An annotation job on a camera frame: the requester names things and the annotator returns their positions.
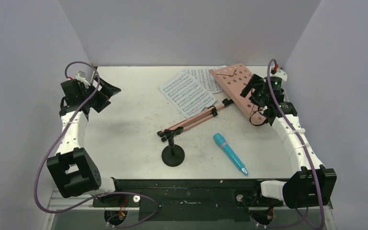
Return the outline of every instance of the pink perforated music stand desk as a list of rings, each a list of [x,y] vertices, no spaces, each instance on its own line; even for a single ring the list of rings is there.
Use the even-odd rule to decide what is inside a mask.
[[[242,113],[245,114],[248,120],[250,119],[250,121],[255,125],[260,125],[266,120],[266,118],[259,112],[255,113],[258,106],[250,102],[249,97],[251,96],[251,92],[246,98],[243,98],[240,95],[242,89],[246,86],[253,75],[253,73],[251,73],[244,64],[238,63],[217,70],[211,69],[209,73],[212,74],[214,79],[233,100],[233,102],[235,102],[237,107],[240,108]]]

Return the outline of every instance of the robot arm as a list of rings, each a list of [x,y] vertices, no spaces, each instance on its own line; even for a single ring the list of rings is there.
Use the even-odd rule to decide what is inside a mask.
[[[326,169],[318,159],[305,137],[305,129],[299,123],[299,117],[293,104],[284,101],[284,90],[281,88],[283,79],[280,76],[284,75],[287,77],[287,74],[283,70],[278,72],[272,71],[272,74],[274,75],[270,77],[270,81],[268,78],[263,79],[253,75],[242,90],[241,96],[246,97],[249,92],[252,92],[249,98],[250,101],[263,108],[263,115],[280,136],[287,151],[294,175],[287,182],[277,180],[263,181],[260,184],[262,195],[284,201],[289,208],[315,207],[319,205],[310,163],[303,149],[306,147],[318,176],[322,201],[324,204],[327,204],[336,182],[336,173],[333,169]],[[279,107],[295,130],[292,130],[275,105],[268,84],[271,84]],[[296,132],[299,133],[304,144],[300,142]]]
[[[64,198],[82,194],[97,195],[114,192],[116,186],[113,178],[102,177],[98,168],[84,148],[84,133],[88,123],[90,108],[101,112],[110,102],[109,98],[121,90],[101,80],[101,90],[77,112],[78,106],[95,89],[83,78],[67,80],[61,84],[65,97],[61,100],[60,117],[63,130],[70,122],[69,129],[61,140],[55,156],[47,159],[47,167],[54,182]]]

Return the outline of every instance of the orange wire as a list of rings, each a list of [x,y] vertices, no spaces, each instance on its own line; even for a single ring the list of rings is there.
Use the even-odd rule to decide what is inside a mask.
[[[121,205],[121,207],[119,208],[119,213],[118,213],[118,217],[120,217],[120,215],[122,214],[122,208],[125,207],[127,204],[127,196],[125,196],[125,203]]]

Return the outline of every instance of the black music stand base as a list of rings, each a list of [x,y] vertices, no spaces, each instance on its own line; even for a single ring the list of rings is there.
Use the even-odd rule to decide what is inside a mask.
[[[166,146],[161,153],[161,159],[170,167],[179,166],[181,163],[183,163],[184,157],[184,149],[178,145],[174,145],[173,149],[170,149],[169,146]]]

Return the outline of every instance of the screw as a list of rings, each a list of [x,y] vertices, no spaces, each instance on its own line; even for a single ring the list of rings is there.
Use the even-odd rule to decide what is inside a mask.
[[[139,202],[140,201],[140,196],[138,196],[138,195],[133,196],[133,201],[135,203]]]
[[[237,200],[238,202],[241,202],[241,201],[242,201],[242,199],[243,199],[243,195],[242,195],[242,194],[239,194],[239,195],[237,195],[237,196],[236,196],[236,200]]]

